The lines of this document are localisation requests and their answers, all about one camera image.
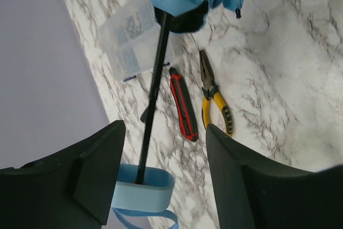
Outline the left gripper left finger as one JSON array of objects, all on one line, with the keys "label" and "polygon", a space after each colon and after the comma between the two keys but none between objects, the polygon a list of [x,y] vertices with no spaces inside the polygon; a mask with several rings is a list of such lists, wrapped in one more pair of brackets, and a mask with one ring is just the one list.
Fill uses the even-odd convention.
[{"label": "left gripper left finger", "polygon": [[108,222],[126,127],[114,121],[21,168],[1,170],[1,228],[101,228]]}]

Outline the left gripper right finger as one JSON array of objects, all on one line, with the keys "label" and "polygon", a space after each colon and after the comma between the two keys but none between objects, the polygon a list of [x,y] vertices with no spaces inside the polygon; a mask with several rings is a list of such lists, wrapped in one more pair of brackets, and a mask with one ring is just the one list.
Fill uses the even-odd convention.
[{"label": "left gripper right finger", "polygon": [[342,166],[290,167],[212,124],[206,148],[221,228],[342,228]]}]

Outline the blue folding umbrella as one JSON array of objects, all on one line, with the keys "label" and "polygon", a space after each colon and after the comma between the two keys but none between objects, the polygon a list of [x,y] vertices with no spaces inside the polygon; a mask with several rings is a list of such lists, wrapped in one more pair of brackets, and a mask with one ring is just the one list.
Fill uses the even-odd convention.
[{"label": "blue folding umbrella", "polygon": [[198,31],[210,9],[223,5],[241,17],[243,0],[150,0],[155,18],[161,26],[156,59],[153,69],[149,104],[142,115],[145,123],[143,144],[138,165],[122,164],[118,171],[112,209],[117,219],[127,228],[133,224],[127,217],[164,217],[178,228],[176,214],[168,210],[175,180],[167,171],[148,167],[146,164],[150,144],[156,101],[170,32],[190,33]]}]

